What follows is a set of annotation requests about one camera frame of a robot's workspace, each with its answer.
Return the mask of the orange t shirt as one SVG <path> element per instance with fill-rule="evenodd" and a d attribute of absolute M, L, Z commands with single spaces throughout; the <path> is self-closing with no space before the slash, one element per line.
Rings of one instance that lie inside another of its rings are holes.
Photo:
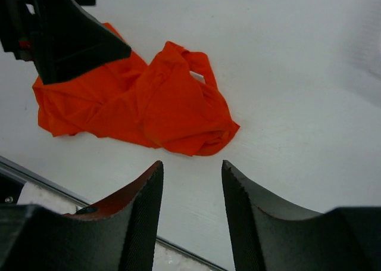
<path fill-rule="evenodd" d="M 39 126 L 53 136 L 87 132 L 210 156 L 239 130 L 208 56 L 169 41 L 150 63 L 133 52 L 69 82 L 44 85 L 36 79 L 33 91 Z"/>

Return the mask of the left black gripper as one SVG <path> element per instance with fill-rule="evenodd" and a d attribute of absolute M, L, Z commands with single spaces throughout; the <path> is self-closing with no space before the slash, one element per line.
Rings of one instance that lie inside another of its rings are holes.
<path fill-rule="evenodd" d="M 42 83 L 68 82 L 130 57 L 131 47 L 84 6 L 96 0 L 1 0 L 1 44 L 15 58 L 34 61 Z"/>

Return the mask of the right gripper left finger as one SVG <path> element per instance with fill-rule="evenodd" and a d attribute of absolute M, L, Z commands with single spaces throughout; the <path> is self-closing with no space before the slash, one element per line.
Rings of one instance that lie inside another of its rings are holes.
<path fill-rule="evenodd" d="M 156 161 L 137 179 L 74 214 L 1 207 L 2 270 L 151 270 L 163 194 Z"/>

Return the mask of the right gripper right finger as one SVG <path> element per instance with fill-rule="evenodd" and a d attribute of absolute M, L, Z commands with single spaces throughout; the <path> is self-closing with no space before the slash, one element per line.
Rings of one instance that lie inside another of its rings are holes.
<path fill-rule="evenodd" d="M 236 270 L 379 270 L 380 208 L 338 207 L 325 213 L 293 204 L 221 167 Z"/>

